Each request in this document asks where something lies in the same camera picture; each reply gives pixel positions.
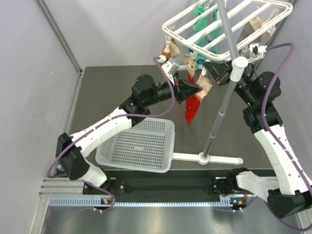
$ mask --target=clothespin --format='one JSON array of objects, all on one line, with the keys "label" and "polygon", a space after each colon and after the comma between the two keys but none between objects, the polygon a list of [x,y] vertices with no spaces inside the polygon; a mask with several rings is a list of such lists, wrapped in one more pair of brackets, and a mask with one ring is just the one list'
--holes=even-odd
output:
[{"label": "clothespin", "polygon": [[[278,16],[278,14],[279,14],[279,10],[277,8],[274,9],[272,13],[270,14],[269,18],[266,21],[264,21],[261,26],[263,26],[264,24],[266,24],[267,22],[269,22],[270,20]],[[275,25],[273,25],[271,28],[267,30],[267,32],[272,36],[275,30],[276,30],[276,27]]]},{"label": "clothespin", "polygon": [[169,49],[170,42],[171,42],[171,36],[166,35],[166,45],[165,45],[165,48],[163,50],[165,53],[170,53],[170,49]]},{"label": "clothespin", "polygon": [[205,11],[207,11],[207,10],[209,9],[210,4],[211,4],[212,2],[213,2],[213,0],[206,1],[206,2],[204,3],[204,8],[205,8]]},{"label": "clothespin", "polygon": [[267,22],[269,22],[270,20],[272,20],[273,18],[275,18],[276,16],[278,16],[279,14],[279,10],[276,8],[272,11],[272,13],[270,14],[270,16],[268,17],[268,19],[266,21],[263,22],[263,24],[266,24]]},{"label": "clothespin", "polygon": [[194,51],[193,53],[191,52],[191,53],[190,53],[190,60],[191,60],[191,61],[196,60],[197,54],[198,54],[198,53],[197,53],[196,51]]}]

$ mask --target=red cloth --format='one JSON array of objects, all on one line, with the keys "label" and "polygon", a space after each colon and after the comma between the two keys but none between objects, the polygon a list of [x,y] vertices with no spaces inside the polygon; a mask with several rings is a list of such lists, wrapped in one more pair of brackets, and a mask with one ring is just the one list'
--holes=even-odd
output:
[{"label": "red cloth", "polygon": [[[190,74],[188,74],[187,78],[189,82],[195,83],[194,77],[190,76]],[[186,103],[185,119],[187,121],[187,124],[190,126],[192,120],[195,118],[199,110],[201,101],[196,95],[193,95],[189,99],[187,99],[185,103]]]}]

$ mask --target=hanging sock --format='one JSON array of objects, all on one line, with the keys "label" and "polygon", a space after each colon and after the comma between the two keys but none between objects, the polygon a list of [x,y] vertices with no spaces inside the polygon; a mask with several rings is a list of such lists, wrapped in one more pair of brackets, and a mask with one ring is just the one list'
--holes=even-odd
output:
[{"label": "hanging sock", "polygon": [[[188,71],[188,82],[195,83],[194,75],[196,68],[196,56],[193,54],[184,55],[183,59],[186,69]],[[209,81],[209,79],[205,78],[202,75],[199,76],[199,79],[196,82],[196,84],[202,87],[203,90],[197,93],[196,95],[191,96],[189,99],[185,101],[186,105],[185,119],[188,125],[190,125],[192,120],[195,118],[199,110],[201,100],[207,95],[208,91],[212,87],[212,84]]]},{"label": "hanging sock", "polygon": [[[204,7],[197,7],[194,10],[193,13],[193,18],[195,19],[196,17],[200,16],[202,13],[205,12],[205,8]],[[208,26],[208,16],[205,16],[204,18],[202,18],[201,20],[199,20],[197,23],[195,23],[193,25],[193,32],[192,32],[192,36],[195,35],[196,33],[198,33],[199,31],[203,30],[204,28],[206,28]],[[200,47],[204,47],[206,45],[206,41],[205,41],[205,37],[200,38],[198,41],[195,42],[196,45],[200,46]],[[198,54],[197,55],[197,63],[196,63],[196,67],[200,67],[201,64],[206,61],[206,57]]]}]

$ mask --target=white clip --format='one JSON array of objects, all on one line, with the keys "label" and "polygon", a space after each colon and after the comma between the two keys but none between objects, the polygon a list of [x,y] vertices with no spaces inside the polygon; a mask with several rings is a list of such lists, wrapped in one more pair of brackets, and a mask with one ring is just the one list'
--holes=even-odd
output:
[{"label": "white clip", "polygon": [[196,57],[197,57],[197,52],[196,51],[194,51],[193,53],[190,53],[191,62],[193,62],[194,59],[196,60]]},{"label": "white clip", "polygon": [[264,21],[264,22],[262,23],[262,25],[264,25],[264,24],[266,24],[267,22],[271,21],[273,18],[275,18],[276,16],[278,16],[278,14],[279,14],[279,10],[278,10],[278,9],[274,9],[274,10],[272,11],[272,13],[270,14],[270,16],[267,18],[267,20]]},{"label": "white clip", "polygon": [[200,73],[202,76],[205,76],[207,74],[207,70],[203,67]]},{"label": "white clip", "polygon": [[279,10],[276,8],[272,11],[272,13],[270,14],[269,19],[272,20],[273,18],[275,18],[276,16],[278,16],[279,14]]},{"label": "white clip", "polygon": [[170,43],[171,43],[171,36],[169,35],[166,35],[166,45],[165,45],[165,49],[164,49],[164,52],[165,53],[170,53]]},{"label": "white clip", "polygon": [[207,0],[205,3],[204,3],[204,8],[205,8],[205,11],[207,11],[210,7],[210,4],[213,2],[213,0]]}]

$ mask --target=pole stand base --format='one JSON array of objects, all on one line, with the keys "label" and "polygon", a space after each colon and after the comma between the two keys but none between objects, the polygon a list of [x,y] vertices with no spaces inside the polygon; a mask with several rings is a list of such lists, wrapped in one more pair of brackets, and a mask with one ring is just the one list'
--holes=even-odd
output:
[{"label": "pole stand base", "polygon": [[198,163],[201,165],[207,165],[210,160],[210,156],[207,155],[206,158],[203,157],[203,152],[198,155]]}]

